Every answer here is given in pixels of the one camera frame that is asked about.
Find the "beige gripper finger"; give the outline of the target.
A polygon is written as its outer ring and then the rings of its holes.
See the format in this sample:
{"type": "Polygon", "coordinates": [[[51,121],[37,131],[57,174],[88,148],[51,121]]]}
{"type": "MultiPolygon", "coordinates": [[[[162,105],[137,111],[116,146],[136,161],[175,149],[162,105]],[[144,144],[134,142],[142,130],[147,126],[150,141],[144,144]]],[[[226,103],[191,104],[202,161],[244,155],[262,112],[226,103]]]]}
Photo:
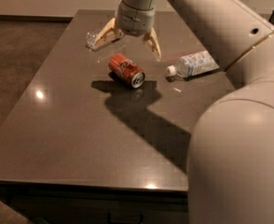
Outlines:
{"type": "Polygon", "coordinates": [[[143,42],[145,45],[147,45],[147,47],[153,54],[154,58],[157,61],[160,61],[161,60],[161,50],[160,50],[160,46],[158,43],[158,37],[157,37],[156,31],[154,28],[151,28],[150,31],[144,35],[143,42]]]}
{"type": "Polygon", "coordinates": [[[105,46],[110,45],[113,42],[116,42],[124,37],[124,33],[118,27],[116,19],[111,19],[102,30],[96,35],[96,38],[93,43],[94,49],[101,49],[105,46]]]}

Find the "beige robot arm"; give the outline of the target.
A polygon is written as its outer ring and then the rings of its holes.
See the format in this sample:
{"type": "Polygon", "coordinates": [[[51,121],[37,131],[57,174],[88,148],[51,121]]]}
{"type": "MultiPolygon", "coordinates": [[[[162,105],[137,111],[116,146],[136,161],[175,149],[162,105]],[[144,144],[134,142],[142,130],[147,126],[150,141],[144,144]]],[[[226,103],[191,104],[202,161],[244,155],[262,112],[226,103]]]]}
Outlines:
{"type": "MultiPolygon", "coordinates": [[[[190,139],[190,224],[274,224],[274,25],[239,0],[168,0],[235,91],[211,105],[190,139]]],[[[96,39],[143,36],[159,55],[155,0],[120,0],[96,39]]]]}

